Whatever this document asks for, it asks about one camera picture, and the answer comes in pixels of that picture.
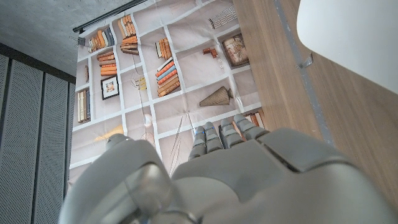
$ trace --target white object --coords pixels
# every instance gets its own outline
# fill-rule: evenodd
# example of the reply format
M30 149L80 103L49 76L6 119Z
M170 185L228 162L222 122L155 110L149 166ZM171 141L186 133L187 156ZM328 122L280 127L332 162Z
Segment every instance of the white object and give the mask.
M301 0L298 37L314 52L398 93L397 8L392 0Z

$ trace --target wooden panel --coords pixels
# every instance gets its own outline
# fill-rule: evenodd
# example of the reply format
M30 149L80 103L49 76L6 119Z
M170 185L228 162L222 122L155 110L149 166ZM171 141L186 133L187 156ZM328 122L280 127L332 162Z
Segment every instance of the wooden panel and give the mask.
M296 30L300 2L286 0L280 3L295 43L302 57L306 58L311 51L301 44ZM313 118L302 116L304 111L312 110L308 103L303 103L307 96L302 83L289 79L299 77L299 73L291 69L295 62L273 1L234 0L234 4L261 103L264 112L267 111L266 118L276 120L272 128L291 127L305 123L306 119L313 123ZM398 207L398 95L318 54L313 54L313 58L314 63L307 68L307 73L336 147L350 156ZM298 98L301 99L299 105L278 103L277 109L271 108L274 105L270 102L292 102ZM287 118L300 121L285 122ZM308 126L296 129L309 131Z
M234 1L266 126L289 127L322 139L272 1Z

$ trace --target stack of books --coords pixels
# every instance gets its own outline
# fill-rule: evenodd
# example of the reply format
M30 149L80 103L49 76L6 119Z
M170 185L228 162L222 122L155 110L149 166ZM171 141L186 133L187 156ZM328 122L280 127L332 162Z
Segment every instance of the stack of books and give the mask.
M180 86L177 69L175 68L172 57L157 69L156 79L158 97L165 96Z
M101 76L116 75L118 73L113 52L97 55L97 60L101 67Z
M136 28L132 23L131 16L127 15L118 21L120 32L122 33L122 44L120 49L123 53L139 55Z
M82 90L77 93L77 121L82 123L90 117L90 91Z
M169 40L167 38L156 42L155 46L158 58L164 58L164 60L168 60L170 57L172 57L172 51L170 50Z
M113 39L111 29L107 28L105 30L98 30L97 35L90 38L88 40L88 43L90 45L88 47L89 53L92 53L99 49L103 49L104 47L113 46L114 39Z
M264 124L264 112L262 109L259 109L255 113L250 113L247 115L244 115L246 119L248 119L250 122L252 122L254 125L260 128L265 128ZM241 131L239 130L238 126L236 125L235 121L232 121L232 125L234 126L235 131L242 137L243 141L246 141L246 138L242 135Z

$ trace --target bookshelf backdrop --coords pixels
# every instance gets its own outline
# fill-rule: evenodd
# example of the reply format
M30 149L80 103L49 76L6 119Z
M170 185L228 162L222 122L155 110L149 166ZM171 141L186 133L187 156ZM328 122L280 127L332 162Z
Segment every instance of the bookshelf backdrop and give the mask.
M76 97L73 121L70 182L105 150L106 135L121 131L133 139L152 141L168 172L188 159L193 130L207 121L216 125L238 113L255 113L260 100L250 65L232 67L226 59L222 41L240 33L237 19L213 29L209 18L233 5L232 0L146 1L91 26L80 37L76 71ZM139 55L121 50L123 41L118 22L130 15L136 30ZM89 39L97 30L110 28L114 45L89 53ZM155 43L167 38L180 86L168 95L158 96L157 69L165 63L158 58ZM203 54L203 49L218 54ZM119 95L103 100L98 55L112 52L116 62ZM86 82L85 68L89 79ZM139 90L134 80L144 78L146 89ZM229 105L200 107L199 102L220 87L232 89ZM78 122L78 93L90 92L90 118Z

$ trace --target white shelf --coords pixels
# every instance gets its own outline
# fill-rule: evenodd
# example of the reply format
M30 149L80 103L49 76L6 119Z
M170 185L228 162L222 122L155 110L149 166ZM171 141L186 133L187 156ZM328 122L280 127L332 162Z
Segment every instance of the white shelf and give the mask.
M182 151L178 156L179 162L184 162L192 147L192 129L204 125L207 121L218 124L221 119L230 118L238 113L245 113L260 108L258 94L252 88L253 80L250 65L230 67L221 42L223 39L240 33L238 20L212 29L208 18L213 17L231 6L232 0L201 1L184 0L185 4L172 8L172 0L148 0L136 7L121 12L90 27L80 37L91 37L98 29L111 28L116 43L121 43L121 33L117 25L118 19L131 14L138 41L139 55L124 54L119 50L119 45L101 49L89 54L79 49L77 75L83 75L82 68L89 68L90 79L88 83L79 84L76 91L90 89L91 121L79 124L74 123L72 154L82 155L82 150L89 152L79 160L73 156L70 169L76 169L95 161L104 153L105 141L93 142L92 137L87 138L85 133L99 135L106 133L112 126L121 124L124 134L133 138L141 138L143 133L150 132L154 135L155 149L162 160L165 160L167 171L170 172L170 139L177 133L178 125L183 118L180 136L186 135L182 140ZM154 9L160 16L153 16ZM187 32L185 26L193 27ZM178 71L181 86L174 92L157 96L157 68L164 63L164 59L157 58L155 42L167 37L169 39L172 57ZM203 55L202 50L207 47L216 49L221 63L211 54ZM113 50L118 66L118 81L120 95L102 100L100 81L106 77L100 76L100 66L96 59L98 54ZM205 64L206 67L195 70L196 64ZM132 77L143 76L146 79L147 90L137 90L129 82ZM208 96L220 86L231 88L234 98L228 106L199 107L199 101ZM152 126L144 125L144 114L152 117Z

